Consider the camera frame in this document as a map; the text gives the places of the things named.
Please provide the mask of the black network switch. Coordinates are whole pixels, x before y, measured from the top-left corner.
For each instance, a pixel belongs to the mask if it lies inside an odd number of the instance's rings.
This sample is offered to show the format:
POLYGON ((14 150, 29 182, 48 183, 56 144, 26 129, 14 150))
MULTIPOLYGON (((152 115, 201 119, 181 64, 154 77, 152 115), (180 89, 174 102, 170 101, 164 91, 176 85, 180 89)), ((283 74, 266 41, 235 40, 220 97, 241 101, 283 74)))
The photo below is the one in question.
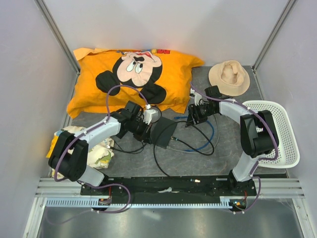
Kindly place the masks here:
POLYGON ((154 126, 154 129, 151 131, 151 143, 160 148, 166 149, 176 127, 176 122, 168 118, 161 117, 154 126))

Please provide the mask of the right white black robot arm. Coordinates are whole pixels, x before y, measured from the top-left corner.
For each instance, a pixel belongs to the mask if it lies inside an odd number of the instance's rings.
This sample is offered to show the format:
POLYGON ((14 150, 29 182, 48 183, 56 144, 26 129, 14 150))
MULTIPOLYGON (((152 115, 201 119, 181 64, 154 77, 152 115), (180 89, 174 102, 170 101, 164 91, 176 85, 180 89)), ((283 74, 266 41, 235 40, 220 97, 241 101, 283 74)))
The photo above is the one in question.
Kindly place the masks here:
POLYGON ((220 93, 217 86, 210 86, 204 92, 190 89, 194 103, 188 106, 187 125, 205 122, 209 116, 226 116, 240 126, 242 154, 237 165, 229 172, 227 189, 238 195, 251 187, 252 176, 271 152, 278 152, 279 139, 272 113, 269 110, 254 111, 220 93))

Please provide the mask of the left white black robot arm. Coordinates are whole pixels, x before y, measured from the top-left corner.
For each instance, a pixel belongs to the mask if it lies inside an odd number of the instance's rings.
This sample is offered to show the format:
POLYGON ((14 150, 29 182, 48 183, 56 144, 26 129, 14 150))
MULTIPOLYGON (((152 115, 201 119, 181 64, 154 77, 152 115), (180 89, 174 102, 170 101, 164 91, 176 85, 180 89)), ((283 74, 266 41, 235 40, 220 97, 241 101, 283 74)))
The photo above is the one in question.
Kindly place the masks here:
POLYGON ((100 122, 76 133, 63 131, 57 138, 48 165, 54 169, 54 180, 78 181, 103 195, 107 193, 108 176, 87 164, 89 151, 103 140, 130 132, 138 141, 150 143, 151 127, 159 117, 150 105, 141 107, 129 101, 123 109, 108 114, 100 122))

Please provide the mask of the orange Mickey Mouse pillow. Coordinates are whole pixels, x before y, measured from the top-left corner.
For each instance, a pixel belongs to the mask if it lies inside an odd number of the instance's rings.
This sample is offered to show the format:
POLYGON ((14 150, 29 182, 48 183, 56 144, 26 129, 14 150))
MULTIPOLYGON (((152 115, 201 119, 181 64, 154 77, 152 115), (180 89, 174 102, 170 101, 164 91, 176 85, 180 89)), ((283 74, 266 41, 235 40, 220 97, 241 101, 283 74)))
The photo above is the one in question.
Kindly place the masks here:
POLYGON ((73 119, 81 112, 113 112, 128 101, 184 113, 192 69, 204 65, 196 56, 164 49, 78 48, 74 55, 81 74, 67 107, 73 119))

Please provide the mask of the patterned cream yellow cloth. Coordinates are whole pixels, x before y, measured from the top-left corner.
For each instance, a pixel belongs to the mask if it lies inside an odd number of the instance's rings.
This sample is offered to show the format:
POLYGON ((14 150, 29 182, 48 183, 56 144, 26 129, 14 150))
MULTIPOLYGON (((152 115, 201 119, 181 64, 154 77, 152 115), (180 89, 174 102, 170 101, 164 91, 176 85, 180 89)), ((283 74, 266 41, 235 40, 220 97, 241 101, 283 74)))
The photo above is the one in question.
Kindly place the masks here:
POLYGON ((84 127, 68 126, 55 132, 47 154, 55 181, 76 181, 84 175, 88 167, 108 168, 114 156, 109 148, 114 144, 113 140, 109 137, 95 146, 89 145, 87 140, 77 137, 85 131, 84 127))

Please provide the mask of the beige bucket hat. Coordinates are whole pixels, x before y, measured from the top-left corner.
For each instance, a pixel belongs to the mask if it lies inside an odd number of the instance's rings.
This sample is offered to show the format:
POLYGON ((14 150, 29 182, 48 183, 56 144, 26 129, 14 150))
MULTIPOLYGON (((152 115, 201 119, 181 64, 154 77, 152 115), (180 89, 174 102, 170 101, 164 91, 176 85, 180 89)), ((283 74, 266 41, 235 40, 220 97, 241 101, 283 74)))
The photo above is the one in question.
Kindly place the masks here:
POLYGON ((220 93, 227 96, 240 96, 250 87, 250 77, 244 67, 235 60, 214 65, 209 71, 209 82, 217 86, 220 93))

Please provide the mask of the white perforated plastic basket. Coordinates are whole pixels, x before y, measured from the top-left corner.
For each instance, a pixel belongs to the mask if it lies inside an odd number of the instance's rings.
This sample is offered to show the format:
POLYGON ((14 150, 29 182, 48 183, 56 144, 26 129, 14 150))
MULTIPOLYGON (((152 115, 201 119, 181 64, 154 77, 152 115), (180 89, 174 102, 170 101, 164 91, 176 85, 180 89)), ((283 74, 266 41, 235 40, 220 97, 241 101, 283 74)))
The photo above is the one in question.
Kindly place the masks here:
POLYGON ((300 153, 287 111, 280 104, 272 101, 250 100, 245 101, 243 105, 253 111, 270 111, 277 131, 279 139, 277 159, 259 161, 259 166, 272 169, 288 169, 296 166, 300 160, 300 153))

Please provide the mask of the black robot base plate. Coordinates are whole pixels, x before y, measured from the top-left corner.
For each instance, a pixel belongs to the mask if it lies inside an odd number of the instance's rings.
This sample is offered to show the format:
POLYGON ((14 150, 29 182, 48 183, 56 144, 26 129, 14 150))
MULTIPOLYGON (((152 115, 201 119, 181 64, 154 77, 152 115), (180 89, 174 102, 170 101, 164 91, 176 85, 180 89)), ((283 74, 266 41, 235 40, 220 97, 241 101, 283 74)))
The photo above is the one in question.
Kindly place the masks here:
POLYGON ((257 195, 254 181, 234 182, 226 176, 183 176, 183 177, 112 177, 103 185, 117 183, 118 186, 95 189, 82 186, 81 195, 110 195, 115 202, 216 202, 221 196, 242 197, 257 195))

